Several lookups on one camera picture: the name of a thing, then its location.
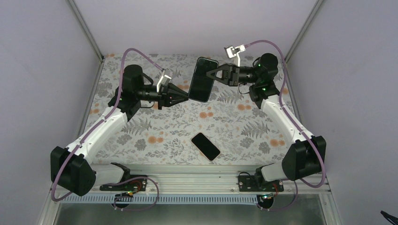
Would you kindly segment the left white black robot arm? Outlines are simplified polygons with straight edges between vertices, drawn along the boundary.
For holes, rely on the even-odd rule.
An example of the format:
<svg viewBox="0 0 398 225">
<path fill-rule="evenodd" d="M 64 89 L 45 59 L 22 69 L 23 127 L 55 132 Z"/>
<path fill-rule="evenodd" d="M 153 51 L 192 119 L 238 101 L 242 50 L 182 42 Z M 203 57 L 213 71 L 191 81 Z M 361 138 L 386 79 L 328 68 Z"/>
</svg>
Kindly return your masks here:
<svg viewBox="0 0 398 225">
<path fill-rule="evenodd" d="M 124 190 L 130 185 L 130 170 L 120 163 L 92 165 L 105 142 L 120 131 L 142 107 L 142 101 L 156 102 L 158 108 L 171 107 L 188 100 L 188 93 L 170 82 L 171 70 L 162 72 L 157 84 L 141 66 L 128 65 L 122 83 L 116 88 L 100 118 L 67 147 L 55 147 L 50 154 L 52 194 L 57 185 L 78 196 L 93 187 L 113 184 Z"/>
</svg>

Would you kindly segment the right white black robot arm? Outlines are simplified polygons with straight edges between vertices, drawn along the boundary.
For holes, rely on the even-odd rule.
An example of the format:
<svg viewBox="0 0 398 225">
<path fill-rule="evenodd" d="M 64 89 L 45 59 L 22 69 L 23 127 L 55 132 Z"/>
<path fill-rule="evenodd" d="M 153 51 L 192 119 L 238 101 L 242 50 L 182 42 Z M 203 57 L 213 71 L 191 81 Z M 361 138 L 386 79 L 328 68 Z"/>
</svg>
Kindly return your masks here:
<svg viewBox="0 0 398 225">
<path fill-rule="evenodd" d="M 228 86 L 249 83 L 251 100 L 277 125 L 285 142 L 290 145 L 281 161 L 256 170 L 254 184 L 258 190 L 267 190 L 275 180 L 303 180 L 315 173 L 322 173 L 323 183 L 326 178 L 326 141 L 322 136 L 314 136 L 305 129 L 284 105 L 282 95 L 274 83 L 277 74 L 277 57 L 265 53 L 251 67 L 223 64 L 208 71 L 206 76 Z"/>
</svg>

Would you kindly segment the dark green smartphone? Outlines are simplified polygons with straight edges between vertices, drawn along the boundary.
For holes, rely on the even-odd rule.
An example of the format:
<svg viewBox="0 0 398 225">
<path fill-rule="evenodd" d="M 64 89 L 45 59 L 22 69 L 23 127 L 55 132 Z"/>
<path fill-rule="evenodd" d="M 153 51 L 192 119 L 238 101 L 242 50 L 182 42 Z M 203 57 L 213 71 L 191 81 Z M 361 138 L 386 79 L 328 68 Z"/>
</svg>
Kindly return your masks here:
<svg viewBox="0 0 398 225">
<path fill-rule="evenodd" d="M 189 89 L 189 99 L 207 102 L 210 98 L 214 80 L 206 76 L 206 72 L 219 66 L 218 61 L 210 58 L 199 57 L 193 72 Z"/>
</svg>

